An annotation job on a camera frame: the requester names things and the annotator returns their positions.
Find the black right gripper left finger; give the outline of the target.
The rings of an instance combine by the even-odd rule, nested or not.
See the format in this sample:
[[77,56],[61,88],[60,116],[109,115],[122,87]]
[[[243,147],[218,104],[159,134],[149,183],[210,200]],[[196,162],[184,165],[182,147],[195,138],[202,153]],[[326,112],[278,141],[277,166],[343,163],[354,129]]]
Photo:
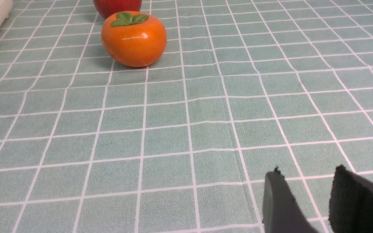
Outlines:
[[265,175],[262,214],[266,233],[317,232],[303,215],[278,167]]

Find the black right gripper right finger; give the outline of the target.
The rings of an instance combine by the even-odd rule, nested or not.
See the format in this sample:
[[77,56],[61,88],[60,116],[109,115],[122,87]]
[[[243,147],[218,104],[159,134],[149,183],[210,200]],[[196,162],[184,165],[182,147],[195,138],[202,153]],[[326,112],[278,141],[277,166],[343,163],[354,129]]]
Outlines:
[[373,182],[336,167],[329,202],[329,222],[335,233],[373,233]]

